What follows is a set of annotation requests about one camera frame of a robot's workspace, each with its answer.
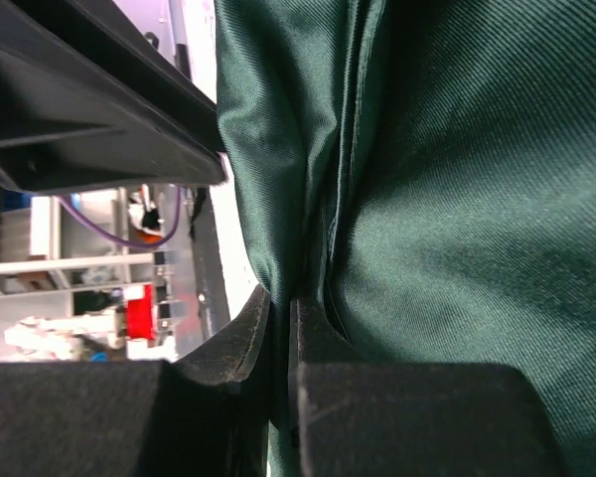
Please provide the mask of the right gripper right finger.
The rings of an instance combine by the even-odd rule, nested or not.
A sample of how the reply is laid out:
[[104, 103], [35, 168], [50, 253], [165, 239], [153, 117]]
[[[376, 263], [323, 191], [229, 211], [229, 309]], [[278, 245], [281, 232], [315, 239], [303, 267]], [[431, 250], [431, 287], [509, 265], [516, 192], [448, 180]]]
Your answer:
[[306, 476], [563, 476], [544, 406], [498, 364], [373, 364], [313, 300], [296, 329], [300, 468]]

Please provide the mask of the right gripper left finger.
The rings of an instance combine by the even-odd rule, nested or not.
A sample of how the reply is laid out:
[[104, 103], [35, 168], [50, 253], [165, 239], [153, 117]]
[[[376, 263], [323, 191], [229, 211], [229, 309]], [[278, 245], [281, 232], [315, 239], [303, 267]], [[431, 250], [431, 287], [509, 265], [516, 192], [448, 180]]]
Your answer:
[[264, 475], [268, 313], [174, 363], [0, 363], [0, 476]]

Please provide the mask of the dark green cloth napkin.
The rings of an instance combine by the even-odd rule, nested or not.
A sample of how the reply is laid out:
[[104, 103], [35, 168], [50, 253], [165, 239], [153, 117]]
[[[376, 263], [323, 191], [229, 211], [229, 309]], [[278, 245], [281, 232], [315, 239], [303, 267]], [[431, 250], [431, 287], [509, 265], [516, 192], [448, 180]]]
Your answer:
[[596, 1], [220, 1], [216, 40], [273, 470], [304, 290], [368, 357], [520, 369], [596, 476]]

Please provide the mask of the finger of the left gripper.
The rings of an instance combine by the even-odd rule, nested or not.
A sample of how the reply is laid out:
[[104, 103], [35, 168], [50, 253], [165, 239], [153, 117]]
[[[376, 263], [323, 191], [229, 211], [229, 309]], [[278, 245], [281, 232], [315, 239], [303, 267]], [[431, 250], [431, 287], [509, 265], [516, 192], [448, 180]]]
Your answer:
[[0, 1], [0, 186], [224, 179], [215, 105], [111, 1]]

